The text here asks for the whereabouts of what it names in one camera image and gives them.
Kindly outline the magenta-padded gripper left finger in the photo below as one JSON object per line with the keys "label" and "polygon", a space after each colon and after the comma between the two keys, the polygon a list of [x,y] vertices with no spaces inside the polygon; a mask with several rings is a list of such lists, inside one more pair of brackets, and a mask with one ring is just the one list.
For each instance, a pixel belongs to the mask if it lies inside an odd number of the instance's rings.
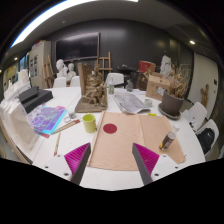
{"label": "magenta-padded gripper left finger", "polygon": [[86,143],[62,155],[58,154],[48,161],[43,169],[79,185],[91,153],[91,144]]}

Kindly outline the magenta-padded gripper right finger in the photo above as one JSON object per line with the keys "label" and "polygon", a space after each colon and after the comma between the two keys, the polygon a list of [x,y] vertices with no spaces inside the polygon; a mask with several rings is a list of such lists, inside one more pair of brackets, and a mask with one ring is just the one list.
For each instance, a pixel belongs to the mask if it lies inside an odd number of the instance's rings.
{"label": "magenta-padded gripper right finger", "polygon": [[134,143],[132,154],[135,158],[144,185],[168,176],[180,169],[167,154],[158,155],[150,149]]}

